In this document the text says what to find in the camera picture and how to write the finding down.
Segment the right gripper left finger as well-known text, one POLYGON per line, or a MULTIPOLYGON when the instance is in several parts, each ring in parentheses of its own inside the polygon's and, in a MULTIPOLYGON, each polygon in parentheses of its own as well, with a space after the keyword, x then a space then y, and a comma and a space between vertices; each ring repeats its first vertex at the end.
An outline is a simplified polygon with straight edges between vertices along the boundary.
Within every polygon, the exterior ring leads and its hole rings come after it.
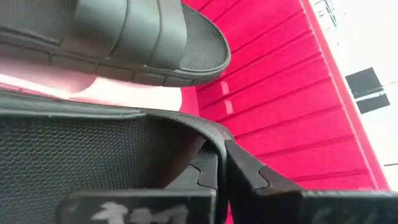
POLYGON ((189 166, 167 189, 218 188, 218 156, 215 152, 200 151, 189 166))

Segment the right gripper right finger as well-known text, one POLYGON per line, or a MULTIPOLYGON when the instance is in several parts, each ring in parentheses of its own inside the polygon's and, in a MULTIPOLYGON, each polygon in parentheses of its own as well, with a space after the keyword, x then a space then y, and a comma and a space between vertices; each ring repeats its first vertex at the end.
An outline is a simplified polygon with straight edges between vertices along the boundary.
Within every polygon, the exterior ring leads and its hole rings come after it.
POLYGON ((302 188, 234 141, 225 145, 234 224, 300 224, 302 188))

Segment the black rubber slide sandal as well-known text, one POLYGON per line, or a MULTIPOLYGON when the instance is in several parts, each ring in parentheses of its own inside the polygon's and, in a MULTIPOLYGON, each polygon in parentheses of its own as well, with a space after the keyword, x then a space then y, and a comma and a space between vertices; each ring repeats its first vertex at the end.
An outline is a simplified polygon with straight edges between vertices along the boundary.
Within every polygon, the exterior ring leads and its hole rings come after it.
POLYGON ((181 0, 0 0, 0 55, 143 85, 216 80, 222 31, 181 0))
POLYGON ((225 224, 229 139, 178 111, 0 90, 0 224, 225 224), (218 188, 167 189, 200 151, 218 188))

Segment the red plastic bin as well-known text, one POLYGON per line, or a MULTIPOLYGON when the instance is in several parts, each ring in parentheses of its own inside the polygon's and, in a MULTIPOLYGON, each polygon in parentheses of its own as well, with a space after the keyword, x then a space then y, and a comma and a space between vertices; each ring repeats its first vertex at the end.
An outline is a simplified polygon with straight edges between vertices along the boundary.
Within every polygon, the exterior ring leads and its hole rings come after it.
POLYGON ((182 2, 221 29, 232 57, 216 81, 183 89, 181 111, 226 126, 306 189, 388 189, 310 0, 182 2))

